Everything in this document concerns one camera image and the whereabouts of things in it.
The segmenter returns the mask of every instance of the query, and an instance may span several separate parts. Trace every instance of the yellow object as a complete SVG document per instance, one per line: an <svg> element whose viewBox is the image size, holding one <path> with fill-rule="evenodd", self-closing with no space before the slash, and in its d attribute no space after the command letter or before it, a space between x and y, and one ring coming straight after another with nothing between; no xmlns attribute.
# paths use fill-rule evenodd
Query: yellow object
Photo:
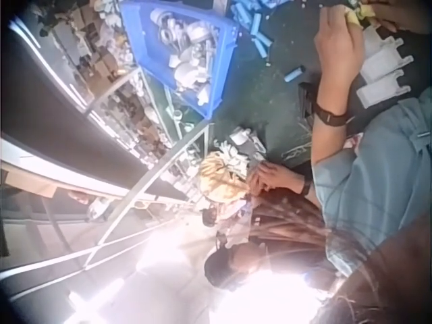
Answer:
<svg viewBox="0 0 432 324"><path fill-rule="evenodd" d="M353 9L345 7L345 17L347 22L360 26L360 21L358 20L357 14Z"/></svg>
<svg viewBox="0 0 432 324"><path fill-rule="evenodd" d="M360 8L356 10L356 13L358 19L360 20L363 20L365 18L375 17L375 11L373 11L371 5L361 5Z"/></svg>
<svg viewBox="0 0 432 324"><path fill-rule="evenodd" d="M219 152L206 156L198 175L202 194L217 203L231 203L248 192L248 186L228 170Z"/></svg>
<svg viewBox="0 0 432 324"><path fill-rule="evenodd" d="M371 5L360 5L356 10L345 7L345 16L347 22L360 26L360 20L375 17L375 12Z"/></svg>

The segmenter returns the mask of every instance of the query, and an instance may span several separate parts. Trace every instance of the dark hair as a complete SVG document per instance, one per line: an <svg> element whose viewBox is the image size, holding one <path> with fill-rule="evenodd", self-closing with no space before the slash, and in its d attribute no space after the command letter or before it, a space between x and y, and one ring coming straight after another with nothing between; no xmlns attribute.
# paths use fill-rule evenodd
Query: dark hair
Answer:
<svg viewBox="0 0 432 324"><path fill-rule="evenodd" d="M212 208L203 209L202 213L202 223L204 226L213 227L216 225L216 213Z"/></svg>
<svg viewBox="0 0 432 324"><path fill-rule="evenodd" d="M230 248L224 245L211 254L204 264L204 275L216 288L234 291L241 284L245 275L230 267Z"/></svg>
<svg viewBox="0 0 432 324"><path fill-rule="evenodd" d="M39 36L40 37L47 37L48 36L48 32L44 28L42 28L40 30L40 32L39 32Z"/></svg>
<svg viewBox="0 0 432 324"><path fill-rule="evenodd" d="M385 259L388 256L385 255L383 250L378 250L379 247L377 247L373 255L365 255L365 251L361 249L361 244L352 245L352 242L344 235L346 233L337 233L339 237L347 242L347 245L351 246L351 249L355 252L353 256L362 261L363 269L357 275L362 275L366 281L363 285L359 286L356 283L356 279L349 281L351 278L349 277L346 284L350 284L344 284L345 286L341 287L342 292L337 292L334 297L327 300L310 324L432 323L432 310L430 308L432 291L429 286L430 250L429 252L427 250L423 251L422 256L418 254L419 249L423 249L422 244L429 244L430 242L431 224L429 216L419 217L413 223L414 225L410 225L410 235L405 236L404 240L401 240L403 245L394 245L392 249L387 249L386 251L399 252L400 248L409 242L407 246L409 248L406 252L410 254L415 253L419 264L425 267L423 269L424 272L413 273L410 271L411 278L417 276L415 279L417 285L419 284L419 278L421 279L420 282L424 282L424 289L420 286L420 289L415 289L415 298L413 298L411 293L404 294L403 290L400 290L401 287L406 285L406 281L410 280L410 277L404 277L403 274L401 277L401 273L397 276L392 276L391 269L388 268L389 264L387 261L393 260L392 262L399 262L399 255ZM425 241L421 242L419 246L416 246L413 236L421 236L419 229L425 231L429 237L425 238ZM394 244L392 241L387 242L390 242L387 247ZM403 265L395 269L406 271L407 268Z"/></svg>

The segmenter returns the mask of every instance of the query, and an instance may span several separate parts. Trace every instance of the black hair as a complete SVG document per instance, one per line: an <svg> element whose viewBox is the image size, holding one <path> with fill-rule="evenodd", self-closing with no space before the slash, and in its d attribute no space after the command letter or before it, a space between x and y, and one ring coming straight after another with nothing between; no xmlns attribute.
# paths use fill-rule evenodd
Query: black hair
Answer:
<svg viewBox="0 0 432 324"><path fill-rule="evenodd" d="M213 287L234 291L241 286L245 275L230 267L230 248L222 245L204 264L204 275Z"/></svg>
<svg viewBox="0 0 432 324"><path fill-rule="evenodd" d="M40 32L39 32L39 36L40 37L47 37L48 36L48 32L44 28L42 28L40 30Z"/></svg>
<svg viewBox="0 0 432 324"><path fill-rule="evenodd" d="M217 216L214 209L212 208L203 209L201 211L201 214L202 214L202 223L204 224L204 226L213 227L216 225Z"/></svg>

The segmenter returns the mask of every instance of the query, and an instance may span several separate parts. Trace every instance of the hand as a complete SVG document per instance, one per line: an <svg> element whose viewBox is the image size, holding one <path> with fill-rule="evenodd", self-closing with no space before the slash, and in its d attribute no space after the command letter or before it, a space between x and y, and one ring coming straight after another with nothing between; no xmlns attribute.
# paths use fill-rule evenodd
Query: hand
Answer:
<svg viewBox="0 0 432 324"><path fill-rule="evenodd" d="M264 183L260 180L257 169L250 172L246 178L246 183L249 187L249 193L252 196L258 196L264 189Z"/></svg>
<svg viewBox="0 0 432 324"><path fill-rule="evenodd" d="M348 91L362 67L365 56L362 28L347 23L345 6L324 7L315 37L322 80L337 90Z"/></svg>
<svg viewBox="0 0 432 324"><path fill-rule="evenodd" d="M362 0L372 5L376 18L369 18L372 26L383 26L391 32L409 30L418 34L432 31L431 16L427 5L419 0Z"/></svg>
<svg viewBox="0 0 432 324"><path fill-rule="evenodd" d="M304 177L283 165L263 162L258 166L258 174L267 188L287 188L300 193L304 185Z"/></svg>

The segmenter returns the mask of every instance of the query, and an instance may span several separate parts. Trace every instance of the shirt sleeve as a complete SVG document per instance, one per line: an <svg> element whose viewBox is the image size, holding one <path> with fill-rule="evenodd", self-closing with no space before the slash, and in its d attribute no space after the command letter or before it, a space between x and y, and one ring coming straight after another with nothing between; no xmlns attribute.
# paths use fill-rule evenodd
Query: shirt sleeve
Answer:
<svg viewBox="0 0 432 324"><path fill-rule="evenodd" d="M351 174L352 164L356 158L354 149L345 148L339 153L320 161L313 167L315 192L323 209L330 205L334 210L340 204L344 185Z"/></svg>
<svg viewBox="0 0 432 324"><path fill-rule="evenodd" d="M401 101L369 124L358 156L343 149L313 167L325 225L337 234L327 240L327 257L342 273L358 264L346 240L364 256L427 212L430 111L430 101Z"/></svg>

